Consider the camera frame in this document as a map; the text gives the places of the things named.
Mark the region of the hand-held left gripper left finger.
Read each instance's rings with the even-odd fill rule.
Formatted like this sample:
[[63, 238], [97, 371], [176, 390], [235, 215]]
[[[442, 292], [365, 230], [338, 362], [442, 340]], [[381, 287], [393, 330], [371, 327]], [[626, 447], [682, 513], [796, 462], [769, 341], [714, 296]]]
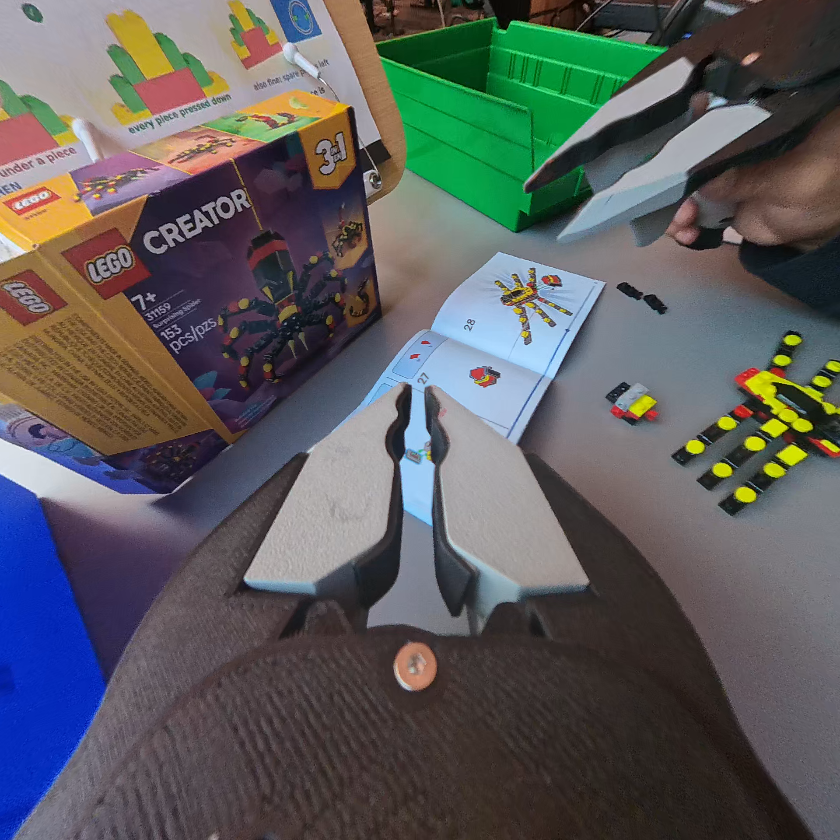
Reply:
[[396, 385], [307, 454], [245, 573], [250, 589], [367, 613], [396, 582], [412, 388]]

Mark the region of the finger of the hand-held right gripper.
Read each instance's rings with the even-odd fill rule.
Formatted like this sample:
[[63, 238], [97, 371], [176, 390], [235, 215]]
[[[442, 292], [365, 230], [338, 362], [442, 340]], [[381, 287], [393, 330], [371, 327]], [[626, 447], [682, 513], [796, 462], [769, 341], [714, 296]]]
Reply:
[[577, 168], [593, 193], [616, 184], [689, 126], [702, 73], [702, 65], [679, 58], [624, 87], [530, 175], [524, 192], [534, 193]]
[[687, 124], [661, 150], [610, 185], [606, 174], [617, 173], [616, 164], [585, 168], [597, 173], [591, 199], [563, 227], [561, 245], [628, 224], [637, 246], [648, 246], [661, 238], [670, 219], [685, 199], [690, 170], [721, 151], [770, 117], [770, 111], [756, 103], [713, 108]]

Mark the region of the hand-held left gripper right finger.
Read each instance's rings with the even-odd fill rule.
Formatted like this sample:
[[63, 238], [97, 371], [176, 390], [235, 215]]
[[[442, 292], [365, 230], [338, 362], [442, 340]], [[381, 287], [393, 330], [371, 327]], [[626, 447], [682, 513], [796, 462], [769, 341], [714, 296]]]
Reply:
[[434, 385], [425, 390], [432, 445], [438, 589], [479, 635], [500, 605], [580, 594], [590, 578], [522, 450]]

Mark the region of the blue plastic bin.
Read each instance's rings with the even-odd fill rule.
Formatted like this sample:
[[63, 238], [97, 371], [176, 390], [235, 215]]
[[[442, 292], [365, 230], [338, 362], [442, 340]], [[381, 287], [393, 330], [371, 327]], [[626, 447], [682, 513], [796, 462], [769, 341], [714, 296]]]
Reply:
[[12, 838], [96, 714], [102, 672], [37, 496], [1, 478], [1, 838]]

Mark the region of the small red yellow lego assembly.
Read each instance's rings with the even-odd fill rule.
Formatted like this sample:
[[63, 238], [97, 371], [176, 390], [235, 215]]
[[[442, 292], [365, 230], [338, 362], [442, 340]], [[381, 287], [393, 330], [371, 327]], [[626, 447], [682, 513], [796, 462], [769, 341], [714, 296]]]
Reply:
[[659, 415], [658, 401], [640, 383], [630, 385], [620, 382], [606, 394], [605, 399], [611, 405], [610, 414], [630, 425], [653, 422]]

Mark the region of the lego instruction booklet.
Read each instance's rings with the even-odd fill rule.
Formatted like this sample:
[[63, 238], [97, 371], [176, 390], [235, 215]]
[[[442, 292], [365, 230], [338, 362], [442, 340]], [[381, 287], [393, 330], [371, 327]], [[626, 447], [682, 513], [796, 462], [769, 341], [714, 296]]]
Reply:
[[432, 522], [425, 389], [442, 389], [517, 445], [605, 286], [497, 253], [403, 346], [360, 406], [402, 383], [413, 389], [401, 466], [406, 512]]

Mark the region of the purple and yellow lego box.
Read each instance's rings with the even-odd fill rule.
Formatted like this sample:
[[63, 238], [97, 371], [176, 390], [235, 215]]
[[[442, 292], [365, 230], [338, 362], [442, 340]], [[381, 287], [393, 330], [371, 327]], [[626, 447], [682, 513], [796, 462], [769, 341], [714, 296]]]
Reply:
[[2, 195], [1, 436], [164, 495], [382, 312], [351, 106], [293, 91]]

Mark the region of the yellow black lego spider model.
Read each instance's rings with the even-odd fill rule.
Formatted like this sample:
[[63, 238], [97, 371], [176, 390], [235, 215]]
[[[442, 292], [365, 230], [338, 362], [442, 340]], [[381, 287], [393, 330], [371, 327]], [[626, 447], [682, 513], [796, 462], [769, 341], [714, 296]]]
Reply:
[[751, 477], [719, 502], [719, 508], [731, 517], [758, 501], [794, 467], [813, 458], [839, 458], [839, 409], [826, 399], [838, 377], [839, 362], [826, 361], [807, 383], [793, 381], [788, 369], [802, 342], [799, 332], [785, 332], [764, 368], [748, 368], [736, 377], [740, 404], [671, 456], [686, 467], [742, 424], [756, 423], [751, 434], [697, 478], [702, 487], [714, 490], [752, 458], [763, 458]]

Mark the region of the person's right hand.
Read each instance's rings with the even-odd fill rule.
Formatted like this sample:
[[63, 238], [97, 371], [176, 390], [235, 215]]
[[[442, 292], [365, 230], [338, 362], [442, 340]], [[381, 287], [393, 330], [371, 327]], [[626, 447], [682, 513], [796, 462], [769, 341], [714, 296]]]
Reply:
[[838, 235], [838, 136], [828, 126], [772, 161], [732, 169], [699, 197], [732, 205], [742, 243], [816, 249]]

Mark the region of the green plastic bin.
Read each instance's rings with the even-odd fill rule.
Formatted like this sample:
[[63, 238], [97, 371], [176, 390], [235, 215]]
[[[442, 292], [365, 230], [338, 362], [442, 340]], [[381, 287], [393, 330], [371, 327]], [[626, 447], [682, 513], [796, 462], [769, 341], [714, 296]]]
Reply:
[[512, 232], [592, 194], [581, 168], [523, 184], [664, 49], [494, 18], [377, 44], [401, 114], [406, 168]]

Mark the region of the wooden board with instruction sheet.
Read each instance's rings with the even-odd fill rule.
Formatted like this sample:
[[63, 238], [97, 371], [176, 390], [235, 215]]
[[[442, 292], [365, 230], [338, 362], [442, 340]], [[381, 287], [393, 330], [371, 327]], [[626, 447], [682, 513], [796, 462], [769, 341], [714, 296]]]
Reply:
[[[326, 84], [287, 63], [293, 42]], [[403, 123], [359, 2], [1, 2], [2, 196], [284, 92], [354, 110], [379, 173], [406, 167]]]

